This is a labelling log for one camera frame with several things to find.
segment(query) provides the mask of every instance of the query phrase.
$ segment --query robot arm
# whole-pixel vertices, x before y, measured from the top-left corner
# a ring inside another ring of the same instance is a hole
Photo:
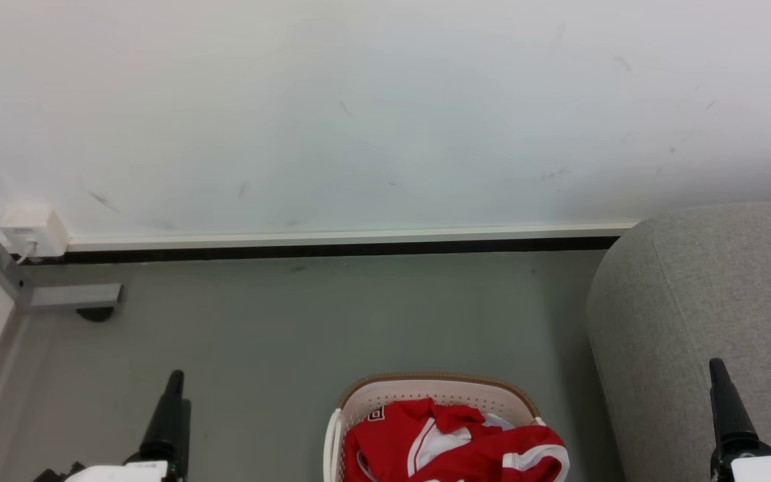
[[[95,466],[88,469],[74,463],[69,473],[46,469],[34,482],[185,482],[189,475],[189,423],[192,403],[183,397],[183,372],[174,370],[153,410],[151,423],[139,451],[123,466]]]
[[[771,447],[761,442],[752,419],[749,418],[737,387],[731,382],[721,359],[709,361],[709,375],[713,382],[709,397],[713,405],[715,451],[710,460],[713,482],[734,482],[731,464],[734,460],[750,457],[768,457]]]

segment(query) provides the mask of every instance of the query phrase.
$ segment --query white stripe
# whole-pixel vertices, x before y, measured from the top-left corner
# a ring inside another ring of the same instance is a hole
[[[567,457],[567,449],[560,445],[538,445],[523,454],[505,454],[501,459],[504,469],[517,469],[520,472],[535,467],[545,457],[553,457],[561,463],[561,472],[553,482],[564,482],[567,473],[570,472],[570,458]]]
[[[422,440],[424,439],[424,436],[428,434],[428,430],[430,430],[430,427],[435,421],[436,420],[433,418],[428,418],[428,423],[424,424],[424,428],[419,432],[416,441],[413,442],[412,447],[410,447],[410,456],[406,460],[406,473],[408,474],[408,477],[412,477],[412,474],[416,473],[416,453],[418,452],[418,449],[422,448]]]
[[[460,427],[452,433],[442,433],[436,425],[430,427],[428,435],[422,439],[422,446],[416,455],[416,469],[422,470],[430,461],[444,452],[452,451],[471,442],[472,434],[466,427]]]
[[[355,461],[359,464],[359,467],[361,467],[361,472],[364,472],[365,475],[367,475],[368,479],[373,480],[373,482],[379,482],[376,477],[373,476],[373,473],[371,473],[370,467],[367,466],[367,461],[365,463],[362,463],[361,460],[361,451],[355,452]]]

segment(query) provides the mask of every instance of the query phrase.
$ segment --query power outlet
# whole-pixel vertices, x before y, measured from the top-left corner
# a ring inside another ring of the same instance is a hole
[[[0,229],[20,256],[61,256],[70,236],[50,206],[15,204],[8,208]]]

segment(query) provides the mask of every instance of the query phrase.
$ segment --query gray sofa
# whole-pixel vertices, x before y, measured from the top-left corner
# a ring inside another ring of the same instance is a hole
[[[640,223],[608,251],[587,311],[630,482],[709,479],[711,357],[771,445],[771,204]]]

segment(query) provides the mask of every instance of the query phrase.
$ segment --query laundry basket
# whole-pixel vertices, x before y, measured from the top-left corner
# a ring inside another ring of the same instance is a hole
[[[442,373],[395,373],[365,378],[350,388],[329,419],[323,445],[323,481],[343,481],[343,439],[371,412],[400,400],[432,398],[440,405],[466,405],[514,426],[545,425],[519,388],[492,378]]]

